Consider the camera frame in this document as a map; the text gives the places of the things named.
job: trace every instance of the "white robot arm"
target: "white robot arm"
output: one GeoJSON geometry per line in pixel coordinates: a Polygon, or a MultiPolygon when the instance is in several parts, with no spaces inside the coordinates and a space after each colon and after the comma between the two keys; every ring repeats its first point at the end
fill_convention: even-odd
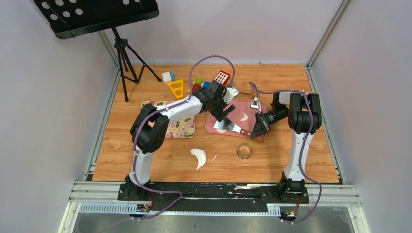
{"type": "Polygon", "coordinates": [[[138,158],[133,165],[135,166],[134,169],[129,173],[130,181],[135,185],[138,185],[133,171],[136,172],[136,177],[142,185],[145,185],[150,180],[150,167],[153,155],[162,145],[166,135],[166,129],[170,124],[187,116],[196,115],[204,111],[209,111],[220,121],[235,109],[235,107],[231,105],[224,110],[238,94],[239,92],[236,88],[225,87],[220,83],[213,81],[207,89],[201,89],[194,92],[191,98],[187,96],[182,100],[158,106],[157,108],[150,104],[145,105],[130,130],[134,140],[138,127],[142,123],[145,124],[137,140],[135,156],[138,154],[138,158]],[[172,105],[181,102],[185,103],[171,108],[172,105]],[[148,122],[142,122],[148,114],[161,109],[165,110],[154,115],[153,118],[150,119],[150,121],[154,122],[153,126],[149,126],[148,122]]]}
{"type": "Polygon", "coordinates": [[[289,161],[276,187],[276,193],[279,196],[289,194],[301,195],[306,192],[305,177],[301,169],[305,171],[310,143],[316,130],[322,124],[319,95],[308,94],[308,101],[313,117],[313,127],[310,132],[310,114],[309,111],[303,111],[307,107],[301,93],[275,93],[273,94],[271,110],[265,114],[255,114],[256,123],[252,130],[251,138],[267,133],[270,130],[271,124],[284,118],[288,118],[289,128],[292,129],[292,146],[289,161]]]}

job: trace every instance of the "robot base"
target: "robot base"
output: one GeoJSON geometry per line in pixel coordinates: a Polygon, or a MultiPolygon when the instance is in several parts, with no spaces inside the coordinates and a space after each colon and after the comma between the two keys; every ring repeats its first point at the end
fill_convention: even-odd
{"type": "MultiPolygon", "coordinates": [[[[117,200],[123,201],[149,201],[152,198],[156,201],[163,201],[164,194],[151,193],[145,189],[135,185],[131,180],[129,175],[125,178],[126,183],[123,183],[119,187],[119,192],[117,200]]],[[[165,190],[163,185],[150,185],[150,180],[144,185],[147,188],[156,189],[156,190],[165,190]]]]}
{"type": "Polygon", "coordinates": [[[299,203],[308,204],[309,196],[305,188],[305,180],[292,181],[282,173],[282,179],[275,187],[261,187],[261,198],[263,203],[299,203]]]}

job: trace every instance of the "white wall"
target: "white wall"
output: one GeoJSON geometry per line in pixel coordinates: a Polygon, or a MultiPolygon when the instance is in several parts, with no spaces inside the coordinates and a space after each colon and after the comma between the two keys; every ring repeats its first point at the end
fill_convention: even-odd
{"type": "Polygon", "coordinates": [[[353,0],[314,66],[373,233],[410,232],[412,1],[353,0]]]}
{"type": "Polygon", "coordinates": [[[57,231],[116,69],[96,33],[59,40],[32,1],[0,8],[0,232],[57,231]]]}
{"type": "Polygon", "coordinates": [[[118,30],[148,63],[194,63],[212,54],[236,63],[306,63],[340,2],[157,0],[157,18],[118,30]]]}

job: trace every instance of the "kitchen knife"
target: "kitchen knife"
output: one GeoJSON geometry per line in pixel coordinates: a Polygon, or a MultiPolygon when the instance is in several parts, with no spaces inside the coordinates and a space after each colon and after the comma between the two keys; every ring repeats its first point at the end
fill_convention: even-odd
{"type": "MultiPolygon", "coordinates": [[[[222,130],[231,130],[238,133],[241,133],[250,138],[250,132],[242,129],[239,125],[236,125],[227,117],[225,117],[222,121],[216,121],[215,125],[213,126],[215,129],[222,129],[222,130]]],[[[253,140],[258,142],[263,142],[263,137],[255,137],[253,140]]]]}

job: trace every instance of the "music stand shelf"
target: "music stand shelf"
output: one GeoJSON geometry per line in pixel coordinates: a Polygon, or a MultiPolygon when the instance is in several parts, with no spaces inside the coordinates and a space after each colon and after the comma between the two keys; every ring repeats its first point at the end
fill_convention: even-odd
{"type": "Polygon", "coordinates": [[[116,27],[149,20],[159,15],[159,8],[155,0],[33,0],[51,29],[59,39],[75,38],[80,35],[112,29],[115,36],[114,47],[117,50],[121,78],[123,82],[125,101],[128,102],[125,79],[139,84],[144,69],[147,67],[157,78],[161,79],[149,67],[149,65],[137,54],[137,52],[122,39],[116,27]],[[139,77],[132,67],[126,53],[128,48],[142,63],[143,67],[139,77]],[[133,79],[126,77],[125,70],[131,71],[133,79]]]}

